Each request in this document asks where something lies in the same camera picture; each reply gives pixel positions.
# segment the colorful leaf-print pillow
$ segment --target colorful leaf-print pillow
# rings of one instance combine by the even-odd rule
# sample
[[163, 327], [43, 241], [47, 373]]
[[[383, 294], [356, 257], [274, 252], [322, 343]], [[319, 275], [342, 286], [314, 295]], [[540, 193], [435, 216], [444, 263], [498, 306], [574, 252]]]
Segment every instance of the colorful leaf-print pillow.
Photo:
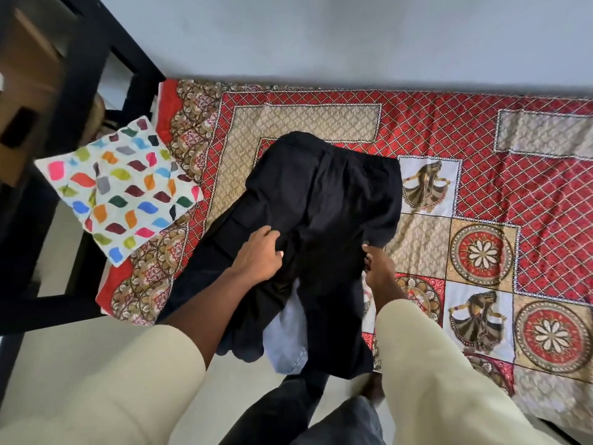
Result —
[[115, 266], [204, 199], [146, 117], [35, 165]]

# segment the light blue cloth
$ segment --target light blue cloth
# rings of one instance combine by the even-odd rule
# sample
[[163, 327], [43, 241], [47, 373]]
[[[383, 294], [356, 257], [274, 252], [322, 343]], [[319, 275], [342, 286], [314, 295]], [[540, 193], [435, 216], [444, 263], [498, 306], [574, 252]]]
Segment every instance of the light blue cloth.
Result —
[[277, 373], [300, 374], [309, 358], [307, 318], [297, 295], [299, 280], [292, 285], [284, 309], [263, 330], [263, 350]]

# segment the black pants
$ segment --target black pants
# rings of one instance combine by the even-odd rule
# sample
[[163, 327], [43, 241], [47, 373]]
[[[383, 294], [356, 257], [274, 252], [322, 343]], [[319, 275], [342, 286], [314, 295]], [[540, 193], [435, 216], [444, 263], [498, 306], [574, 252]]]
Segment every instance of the black pants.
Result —
[[395, 235], [402, 208], [397, 159], [294, 132], [264, 153], [246, 189], [200, 240], [159, 320], [229, 267], [253, 231], [271, 225], [282, 233], [276, 244], [284, 251], [282, 268], [243, 298], [218, 353], [232, 350], [247, 362], [261, 357], [263, 329], [284, 308], [299, 277], [311, 365], [346, 379], [372, 371], [372, 353], [360, 334], [361, 245], [382, 247]]
[[306, 378], [287, 377], [241, 415], [220, 445], [384, 445], [379, 416], [362, 396], [308, 428], [322, 393]]

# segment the hand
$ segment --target hand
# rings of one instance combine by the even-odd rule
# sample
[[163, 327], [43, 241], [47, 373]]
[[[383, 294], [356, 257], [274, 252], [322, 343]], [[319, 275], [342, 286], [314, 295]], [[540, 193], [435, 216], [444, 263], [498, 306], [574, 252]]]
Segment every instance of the hand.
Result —
[[375, 291], [379, 285], [393, 279], [396, 265], [381, 248], [365, 244], [362, 246], [362, 250], [367, 253], [365, 256], [367, 284], [372, 291]]
[[230, 270], [245, 277], [251, 285], [270, 279], [282, 267], [284, 252], [276, 251], [278, 237], [280, 232], [267, 225], [252, 232]]

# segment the white wall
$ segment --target white wall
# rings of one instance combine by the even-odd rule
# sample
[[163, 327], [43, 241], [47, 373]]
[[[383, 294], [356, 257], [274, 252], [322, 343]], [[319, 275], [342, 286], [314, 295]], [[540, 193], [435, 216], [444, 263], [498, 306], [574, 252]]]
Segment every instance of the white wall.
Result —
[[102, 0], [167, 76], [593, 94], [593, 0]]

